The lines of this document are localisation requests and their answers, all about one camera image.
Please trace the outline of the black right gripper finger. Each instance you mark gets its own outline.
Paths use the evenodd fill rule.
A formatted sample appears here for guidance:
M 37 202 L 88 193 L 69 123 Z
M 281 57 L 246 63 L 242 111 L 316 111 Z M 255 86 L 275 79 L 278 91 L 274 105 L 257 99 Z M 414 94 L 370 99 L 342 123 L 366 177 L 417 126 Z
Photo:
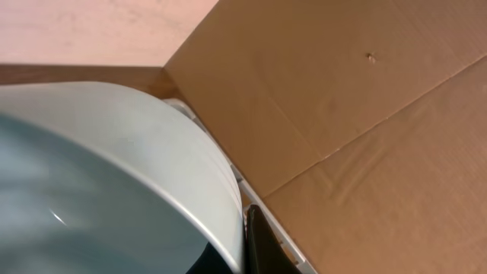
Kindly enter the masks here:
M 257 205 L 247 210 L 247 273 L 301 274 L 274 235 L 263 211 Z

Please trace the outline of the mint green bowl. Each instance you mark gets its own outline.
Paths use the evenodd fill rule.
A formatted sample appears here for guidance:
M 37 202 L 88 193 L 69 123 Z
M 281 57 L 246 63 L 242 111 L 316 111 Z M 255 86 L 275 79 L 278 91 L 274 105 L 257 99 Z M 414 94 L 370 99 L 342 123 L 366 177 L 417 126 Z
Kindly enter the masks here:
M 179 110 L 117 84 L 1 89 L 3 273 L 244 270 L 231 166 Z

